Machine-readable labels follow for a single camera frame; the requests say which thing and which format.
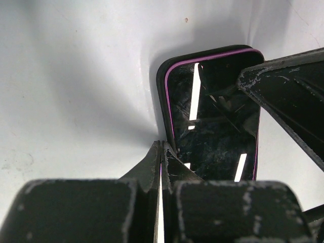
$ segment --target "worn black plastic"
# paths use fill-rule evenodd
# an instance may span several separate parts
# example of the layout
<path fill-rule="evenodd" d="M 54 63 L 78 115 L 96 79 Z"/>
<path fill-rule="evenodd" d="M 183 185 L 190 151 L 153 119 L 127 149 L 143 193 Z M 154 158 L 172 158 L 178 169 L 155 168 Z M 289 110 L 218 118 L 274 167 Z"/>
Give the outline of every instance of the worn black plastic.
<path fill-rule="evenodd" d="M 167 242 L 313 242 L 282 183 L 179 182 L 171 205 L 173 241 Z"/>
<path fill-rule="evenodd" d="M 13 202 L 0 242 L 147 242 L 145 201 L 135 180 L 31 181 Z"/>
<path fill-rule="evenodd" d="M 120 180 L 135 179 L 145 193 L 145 241 L 157 241 L 158 193 L 160 183 L 161 142 L 155 141 L 147 155 Z"/>
<path fill-rule="evenodd" d="M 324 49 L 246 68 L 238 86 L 324 171 Z"/>
<path fill-rule="evenodd" d="M 168 142 L 163 143 L 161 153 L 161 179 L 164 212 L 165 242 L 172 242 L 174 222 L 171 218 L 171 197 L 177 181 L 203 181 L 194 172 L 188 169 L 175 155 Z"/>

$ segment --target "smartphone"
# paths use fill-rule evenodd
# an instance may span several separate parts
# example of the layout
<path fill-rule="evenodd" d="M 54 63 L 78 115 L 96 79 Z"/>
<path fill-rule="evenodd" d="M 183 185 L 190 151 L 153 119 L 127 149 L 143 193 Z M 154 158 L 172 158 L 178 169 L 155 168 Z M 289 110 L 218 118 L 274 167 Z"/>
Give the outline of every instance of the smartphone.
<path fill-rule="evenodd" d="M 240 72 L 264 62 L 236 45 L 175 57 L 157 72 L 167 140 L 205 180 L 255 180 L 260 106 L 236 85 Z"/>

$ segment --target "white wall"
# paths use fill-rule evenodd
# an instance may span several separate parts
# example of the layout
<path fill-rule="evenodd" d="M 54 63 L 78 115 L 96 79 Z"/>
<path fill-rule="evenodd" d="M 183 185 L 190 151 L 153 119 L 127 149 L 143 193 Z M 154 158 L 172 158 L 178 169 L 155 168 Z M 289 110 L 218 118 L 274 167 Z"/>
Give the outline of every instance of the white wall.
<path fill-rule="evenodd" d="M 233 44 L 266 59 L 322 47 L 323 11 L 318 0 L 2 0 L 0 222 L 28 180 L 118 178 L 164 139 L 163 61 Z M 304 209 L 324 203 L 305 191 L 322 172 L 264 111 L 259 151 L 259 179 L 288 182 Z"/>

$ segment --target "scuffed surface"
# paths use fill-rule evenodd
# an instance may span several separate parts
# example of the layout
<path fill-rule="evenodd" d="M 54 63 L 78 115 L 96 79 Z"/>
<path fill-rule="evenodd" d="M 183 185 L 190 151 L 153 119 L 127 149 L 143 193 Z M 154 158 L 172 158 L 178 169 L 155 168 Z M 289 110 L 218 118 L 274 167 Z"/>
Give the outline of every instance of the scuffed surface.
<path fill-rule="evenodd" d="M 130 179 L 31 181 L 13 202 L 0 242 L 144 242 L 139 188 Z"/>
<path fill-rule="evenodd" d="M 203 180 L 193 171 L 188 169 L 184 163 L 176 157 L 174 151 L 167 142 L 165 143 L 164 152 L 165 164 L 162 164 L 162 166 L 166 166 L 166 180 L 167 183 L 170 184 L 170 189 L 173 189 L 173 186 L 177 181 L 200 182 Z"/>
<path fill-rule="evenodd" d="M 282 183 L 180 182 L 175 192 L 182 239 L 313 242 L 295 196 Z"/>

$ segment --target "dark screen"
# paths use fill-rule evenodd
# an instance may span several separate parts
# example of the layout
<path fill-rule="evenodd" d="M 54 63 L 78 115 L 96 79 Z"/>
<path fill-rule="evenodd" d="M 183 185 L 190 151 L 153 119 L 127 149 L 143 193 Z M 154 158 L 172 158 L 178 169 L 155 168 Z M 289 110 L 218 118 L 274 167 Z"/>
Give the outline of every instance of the dark screen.
<path fill-rule="evenodd" d="M 240 179 L 254 179 L 260 107 L 237 88 L 236 80 L 242 69 L 261 62 L 259 53 L 247 52 L 170 72 L 176 152 L 205 180 L 234 180 L 240 158 Z"/>

